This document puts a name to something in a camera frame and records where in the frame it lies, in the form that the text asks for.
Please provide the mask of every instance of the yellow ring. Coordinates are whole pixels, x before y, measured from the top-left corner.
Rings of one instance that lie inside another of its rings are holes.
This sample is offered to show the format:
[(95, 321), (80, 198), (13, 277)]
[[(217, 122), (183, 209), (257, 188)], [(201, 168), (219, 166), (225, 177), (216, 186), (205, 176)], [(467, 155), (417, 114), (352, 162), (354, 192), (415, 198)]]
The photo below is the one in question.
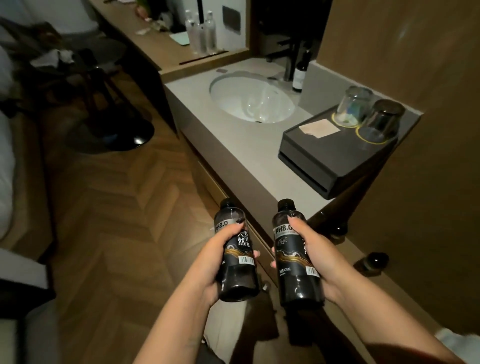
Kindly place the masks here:
[(374, 144), (376, 146), (381, 146), (382, 144), (385, 144), (386, 142), (388, 142), (390, 139), (387, 139), (385, 140), (384, 142), (381, 142), (381, 143), (374, 143), (374, 142), (369, 142), (368, 140), (366, 139), (363, 139), (360, 134), (359, 134), (359, 129), (360, 127), (357, 126), (357, 128), (355, 129), (355, 134), (357, 135), (358, 138), (360, 138), (361, 140), (363, 140), (364, 142), (368, 143), (368, 144)]
[(353, 128), (357, 128), (358, 125), (355, 125), (355, 126), (344, 126), (342, 124), (339, 124), (336, 120), (335, 120), (335, 112), (332, 114), (332, 121), (337, 124), (338, 126), (341, 126), (342, 128), (347, 128), (347, 129), (353, 129)]

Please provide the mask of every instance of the barcode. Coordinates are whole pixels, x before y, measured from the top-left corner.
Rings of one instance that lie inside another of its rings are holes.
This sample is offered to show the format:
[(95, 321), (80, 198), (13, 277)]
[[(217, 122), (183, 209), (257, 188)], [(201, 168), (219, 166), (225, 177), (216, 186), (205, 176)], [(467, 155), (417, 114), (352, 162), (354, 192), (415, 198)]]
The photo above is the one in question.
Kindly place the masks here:
[(250, 264), (252, 266), (255, 265), (255, 262), (253, 261), (253, 258), (250, 258), (249, 256), (244, 256), (244, 255), (239, 256), (239, 263), (240, 264)]
[(317, 270), (315, 268), (312, 268), (312, 267), (305, 267), (307, 268), (307, 274), (309, 276), (316, 276), (316, 277), (320, 277), (320, 274), (318, 274)]

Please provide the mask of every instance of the gold wave pattern on label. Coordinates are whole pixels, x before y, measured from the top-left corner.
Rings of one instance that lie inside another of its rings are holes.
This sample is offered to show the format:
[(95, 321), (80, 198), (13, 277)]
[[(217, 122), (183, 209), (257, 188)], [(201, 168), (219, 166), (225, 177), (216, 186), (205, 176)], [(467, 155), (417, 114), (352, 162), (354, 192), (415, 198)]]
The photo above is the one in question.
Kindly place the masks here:
[(277, 252), (277, 259), (280, 262), (285, 262), (285, 263), (295, 262), (295, 263), (298, 263), (298, 264), (302, 265), (303, 267), (313, 267), (312, 263), (310, 263), (308, 260), (302, 258), (301, 256), (296, 255), (295, 253), (289, 255), (282, 250), (279, 250)]
[(235, 249), (233, 247), (230, 247), (230, 246), (225, 249), (224, 253), (233, 255), (236, 258), (238, 258), (239, 256), (249, 256), (250, 258), (253, 258), (253, 253), (252, 252), (244, 253), (244, 252), (242, 252), (238, 249)]

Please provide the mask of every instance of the wooden wall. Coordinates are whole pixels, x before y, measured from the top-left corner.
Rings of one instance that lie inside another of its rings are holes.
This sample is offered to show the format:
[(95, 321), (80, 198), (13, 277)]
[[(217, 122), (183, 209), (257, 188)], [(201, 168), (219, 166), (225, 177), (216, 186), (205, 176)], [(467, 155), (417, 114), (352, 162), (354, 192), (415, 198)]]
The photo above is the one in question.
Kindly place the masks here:
[(317, 61), (424, 111), (350, 219), (440, 324), (480, 333), (480, 2), (334, 0)]

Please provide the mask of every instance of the wooden desk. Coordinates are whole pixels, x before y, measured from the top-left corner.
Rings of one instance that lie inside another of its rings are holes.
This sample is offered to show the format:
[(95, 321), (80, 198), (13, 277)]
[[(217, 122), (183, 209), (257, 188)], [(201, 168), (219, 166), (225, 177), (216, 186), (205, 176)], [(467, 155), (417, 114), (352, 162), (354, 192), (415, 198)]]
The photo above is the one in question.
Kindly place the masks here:
[(181, 46), (175, 42), (168, 32), (151, 30), (143, 36), (137, 35), (137, 31), (148, 28), (149, 24), (135, 16), (134, 4), (89, 1), (110, 25), (125, 35), (154, 64), (164, 83), (250, 57), (249, 49), (242, 48), (180, 65), (182, 62), (197, 59), (198, 55), (192, 52), (190, 45)]

